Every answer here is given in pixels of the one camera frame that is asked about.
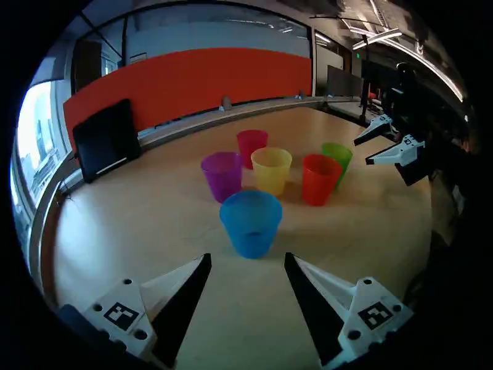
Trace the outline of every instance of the ceiling light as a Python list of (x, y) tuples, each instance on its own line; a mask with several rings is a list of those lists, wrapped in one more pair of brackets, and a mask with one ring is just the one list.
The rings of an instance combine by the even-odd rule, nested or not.
[[(349, 27), (349, 30), (354, 33), (359, 33), (361, 35), (367, 35), (367, 36), (375, 36), (375, 33), (363, 30), (362, 28), (357, 28), (357, 27)], [(438, 76), (440, 80), (443, 81), (444, 84), (447, 85), (447, 87), (452, 90), (452, 92), (457, 96), (457, 98), (462, 102), (463, 101), (463, 95), (458, 89), (458, 87), (452, 82), (452, 80), (445, 75), (442, 71), (440, 71), (438, 68), (436, 68), (431, 62), (427, 61), (424, 57), (420, 56), (419, 54), (415, 53), (414, 51), (407, 49), (406, 47), (402, 46), (401, 44), (395, 42), (394, 40), (379, 40), (382, 44), (386, 44), (388, 46), (395, 47), (396, 49), (399, 49), (400, 51), (405, 52), (407, 55), (413, 57), (417, 61), (421, 62), (425, 67), (427, 67), (429, 70), (431, 70), (435, 75)]]
[(427, 61), (425, 58), (415, 53), (414, 51), (411, 51), (410, 49), (407, 49), (401, 44), (395, 42), (394, 40), (382, 40), (381, 42), (383, 44), (393, 46), (396, 49), (405, 52), (407, 55), (413, 57), (417, 61), (421, 62), (424, 66), (428, 67), (429, 70), (431, 70), (435, 75), (437, 75), (438, 78), (442, 80), (449, 87), (450, 90), (452, 90), (452, 92), (455, 94), (455, 96), (457, 96), (457, 98), (460, 101), (463, 101), (462, 93), (460, 92), (458, 87), (452, 82), (452, 80), (447, 75), (445, 75), (442, 71), (436, 68), (431, 62)]
[(322, 36), (320, 33), (315, 32), (315, 37), (318, 37), (319, 39), (324, 40), (326, 43), (331, 42), (328, 38), (326, 38), (325, 36)]
[(354, 33), (359, 33), (360, 35), (367, 35), (367, 36), (374, 36), (375, 35), (375, 33), (371, 32), (371, 31), (364, 30), (363, 28), (353, 27), (353, 26), (350, 26), (349, 30), (351, 32), (354, 32)]
[(230, 21), (230, 22), (240, 22), (240, 23), (255, 23), (255, 24), (258, 24), (258, 25), (269, 26), (269, 28), (274, 28), (273, 25), (271, 25), (269, 23), (266, 23), (266, 22), (260, 22), (258, 20), (227, 19), (227, 21)]
[(373, 43), (376, 43), (377, 41), (381, 41), (381, 40), (385, 40), (385, 39), (388, 39), (391, 37), (397, 37), (397, 36), (401, 36), (401, 35), (402, 35), (402, 32), (399, 31), (398, 28), (394, 28), (393, 30), (389, 30), (389, 31), (385, 31), (385, 32), (373, 35), (373, 36), (369, 37), (367, 39), (367, 41), (361, 41), (361, 42), (353, 45), (352, 49), (356, 50), (356, 49), (359, 49), (361, 47), (366, 46), (367, 44), (368, 45), (373, 44)]

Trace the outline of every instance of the purple cup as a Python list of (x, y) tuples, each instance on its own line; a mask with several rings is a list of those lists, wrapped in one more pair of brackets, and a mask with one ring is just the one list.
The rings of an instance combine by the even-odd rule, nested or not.
[(235, 152), (217, 152), (204, 158), (201, 165), (212, 195), (223, 203), (242, 190), (242, 158)]

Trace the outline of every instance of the table surface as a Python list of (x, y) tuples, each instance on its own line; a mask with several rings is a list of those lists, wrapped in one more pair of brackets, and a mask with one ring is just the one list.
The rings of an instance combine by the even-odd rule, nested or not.
[[(262, 129), (293, 155), (283, 220), (262, 259), (238, 256), (219, 220), (200, 161), (237, 150), (236, 133)], [(212, 270), (178, 354), (180, 369), (318, 369), (318, 357), (283, 268), (285, 252), (350, 282), (373, 276), (397, 296), (424, 268), (431, 234), (430, 187), (407, 187), (392, 165), (365, 165), (390, 146), (358, 147), (362, 128), (295, 108), (226, 123), (145, 152), (85, 185), (62, 208), (54, 250), (60, 304), (85, 310), (123, 278), (145, 282), (206, 252)], [(301, 161), (323, 142), (354, 157), (324, 207), (301, 200)], [(245, 187), (254, 184), (244, 170)]]

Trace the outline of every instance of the orange wall panel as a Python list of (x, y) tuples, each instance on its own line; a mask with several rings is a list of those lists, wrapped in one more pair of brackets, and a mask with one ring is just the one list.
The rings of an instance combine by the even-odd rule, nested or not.
[(311, 94), (308, 58), (246, 48), (175, 52), (128, 65), (92, 82), (63, 104), (67, 131), (92, 114), (130, 99), (136, 131), (221, 105)]

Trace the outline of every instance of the black monitor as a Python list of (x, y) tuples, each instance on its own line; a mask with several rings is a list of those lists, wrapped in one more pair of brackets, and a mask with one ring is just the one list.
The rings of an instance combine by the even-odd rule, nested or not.
[(75, 126), (73, 138), (87, 183), (141, 154), (129, 99), (104, 108)]

